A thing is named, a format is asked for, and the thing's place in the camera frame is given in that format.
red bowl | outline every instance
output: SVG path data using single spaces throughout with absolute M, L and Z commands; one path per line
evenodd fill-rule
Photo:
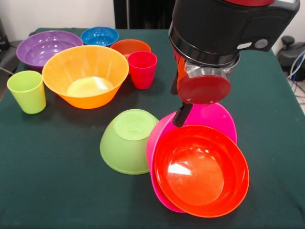
M 165 135 L 155 152 L 154 170 L 167 198 L 199 217 L 230 213 L 249 188 L 249 169 L 241 150 L 226 135 L 206 126 L 184 126 Z

purple bowl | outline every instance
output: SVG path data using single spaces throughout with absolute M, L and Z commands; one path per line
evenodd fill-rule
M 16 50 L 17 57 L 30 68 L 41 71 L 55 54 L 82 45 L 80 37 L 66 31 L 46 31 L 30 36 Z

red cup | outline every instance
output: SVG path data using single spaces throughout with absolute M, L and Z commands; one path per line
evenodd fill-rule
M 152 85 L 157 62 L 158 58 L 152 52 L 137 51 L 129 55 L 129 71 L 136 88 L 147 89 Z

white wall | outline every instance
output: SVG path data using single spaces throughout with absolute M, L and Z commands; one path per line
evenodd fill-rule
M 0 17 L 9 41 L 38 27 L 115 28 L 113 0 L 0 0 Z
M 289 26 L 283 32 L 282 36 L 290 35 L 295 38 L 296 42 L 305 42 L 305 0 L 301 1 L 300 11 L 291 21 Z M 282 41 L 279 39 L 273 46 L 272 50 L 275 54 L 282 48 Z

orange bowl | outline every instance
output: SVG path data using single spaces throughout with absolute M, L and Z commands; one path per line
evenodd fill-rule
M 154 156 L 158 183 L 179 209 L 206 218 L 226 215 L 243 201 L 249 169 L 238 146 L 223 133 L 187 125 L 167 133 Z
M 42 78 L 72 106 L 93 109 L 113 99 L 128 71 L 128 62 L 118 51 L 84 45 L 54 55 L 45 64 Z
M 136 51 L 148 51 L 148 52 L 152 51 L 148 44 L 146 44 L 143 41 L 134 40 L 134 39 L 126 39 L 126 40 L 118 41 L 114 43 L 110 48 L 123 54 L 126 57 L 126 59 L 130 54 Z

